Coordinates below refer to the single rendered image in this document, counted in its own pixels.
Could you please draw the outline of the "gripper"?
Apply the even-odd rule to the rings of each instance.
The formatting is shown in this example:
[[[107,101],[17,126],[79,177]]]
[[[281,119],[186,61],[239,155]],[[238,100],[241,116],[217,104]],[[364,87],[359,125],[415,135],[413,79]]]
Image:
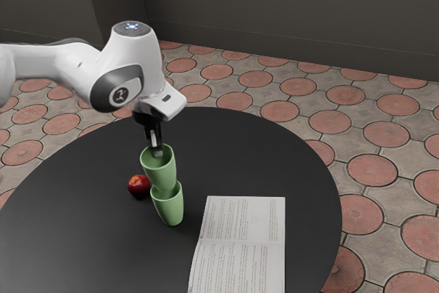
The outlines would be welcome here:
[[[151,108],[152,113],[141,113],[132,111],[133,119],[143,126],[147,139],[147,146],[152,149],[154,157],[162,157],[163,147],[161,142],[161,122],[163,120],[162,113],[155,108]]]

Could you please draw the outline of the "green cup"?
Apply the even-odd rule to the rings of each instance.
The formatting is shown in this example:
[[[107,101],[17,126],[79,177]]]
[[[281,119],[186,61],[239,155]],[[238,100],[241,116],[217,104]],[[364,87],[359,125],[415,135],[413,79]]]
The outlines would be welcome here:
[[[151,182],[154,197],[160,200],[173,198],[178,191],[173,149],[167,144],[162,144],[161,150],[145,148],[139,160]]]
[[[178,180],[174,188],[169,191],[160,191],[153,186],[150,195],[156,212],[165,225],[176,226],[182,222],[184,198],[182,186]]]

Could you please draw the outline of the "red apple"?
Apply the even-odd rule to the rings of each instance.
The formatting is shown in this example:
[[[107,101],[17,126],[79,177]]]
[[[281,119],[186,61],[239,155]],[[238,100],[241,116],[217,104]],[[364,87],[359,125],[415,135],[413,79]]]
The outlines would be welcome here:
[[[137,200],[145,199],[150,193],[151,183],[145,175],[134,175],[127,184],[128,192]]]

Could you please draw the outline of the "open white printed booklet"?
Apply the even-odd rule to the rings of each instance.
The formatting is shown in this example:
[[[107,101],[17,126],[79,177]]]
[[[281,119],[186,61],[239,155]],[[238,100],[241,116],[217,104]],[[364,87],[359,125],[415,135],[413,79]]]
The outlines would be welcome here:
[[[208,196],[187,293],[285,293],[285,198]]]

